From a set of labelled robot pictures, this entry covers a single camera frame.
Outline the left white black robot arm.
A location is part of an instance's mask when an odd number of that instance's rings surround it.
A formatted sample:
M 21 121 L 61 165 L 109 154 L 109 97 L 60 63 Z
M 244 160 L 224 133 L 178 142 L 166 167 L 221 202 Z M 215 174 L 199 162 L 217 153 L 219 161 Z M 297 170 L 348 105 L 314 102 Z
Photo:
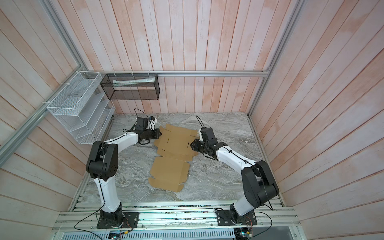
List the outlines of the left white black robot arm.
M 158 139 L 162 134 L 156 128 L 157 119 L 137 117 L 134 126 L 119 137 L 95 141 L 86 164 L 86 171 L 97 185 L 102 207 L 100 219 L 114 228 L 123 224 L 122 203 L 116 190 L 115 175 L 119 167 L 119 153 L 141 141 Z

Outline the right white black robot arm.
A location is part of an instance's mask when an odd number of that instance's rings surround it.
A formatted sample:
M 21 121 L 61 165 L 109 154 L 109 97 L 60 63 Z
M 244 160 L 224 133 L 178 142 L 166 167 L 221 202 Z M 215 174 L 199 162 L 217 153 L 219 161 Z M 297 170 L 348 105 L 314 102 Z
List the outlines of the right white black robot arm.
M 226 143 L 218 142 L 212 128 L 202 127 L 199 138 L 191 143 L 193 151 L 222 162 L 241 175 L 244 196 L 218 210 L 218 218 L 235 225 L 243 223 L 246 215 L 278 196 L 280 190 L 272 171 L 265 161 L 254 161 L 232 150 Z

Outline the brown cardboard box sheet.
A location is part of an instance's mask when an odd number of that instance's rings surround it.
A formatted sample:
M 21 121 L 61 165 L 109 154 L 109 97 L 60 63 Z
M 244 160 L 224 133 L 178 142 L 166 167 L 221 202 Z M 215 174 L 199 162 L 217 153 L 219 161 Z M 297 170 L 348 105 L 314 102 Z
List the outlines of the brown cardboard box sheet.
M 190 144 L 197 138 L 198 131 L 167 124 L 160 127 L 162 135 L 155 140 L 158 148 L 152 165 L 149 184 L 157 189 L 180 192 L 187 182 L 190 162 L 198 153 Z

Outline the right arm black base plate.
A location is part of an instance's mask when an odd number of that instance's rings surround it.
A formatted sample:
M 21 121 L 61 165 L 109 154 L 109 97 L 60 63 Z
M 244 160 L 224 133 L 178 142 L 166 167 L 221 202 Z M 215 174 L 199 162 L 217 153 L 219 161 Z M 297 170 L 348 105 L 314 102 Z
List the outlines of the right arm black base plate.
M 224 210 L 216 208 L 214 210 L 217 216 L 217 222 L 219 226 L 256 226 L 257 219 L 255 212 L 251 211 L 244 216 L 238 216 L 234 210 Z

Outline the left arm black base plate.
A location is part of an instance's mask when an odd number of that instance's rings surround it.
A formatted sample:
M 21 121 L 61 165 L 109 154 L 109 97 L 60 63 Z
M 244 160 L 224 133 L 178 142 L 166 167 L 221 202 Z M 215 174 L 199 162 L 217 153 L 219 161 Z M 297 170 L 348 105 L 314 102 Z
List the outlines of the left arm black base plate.
M 101 213 L 97 229 L 128 228 L 135 229 L 138 225 L 140 213 L 121 212 L 121 213 Z

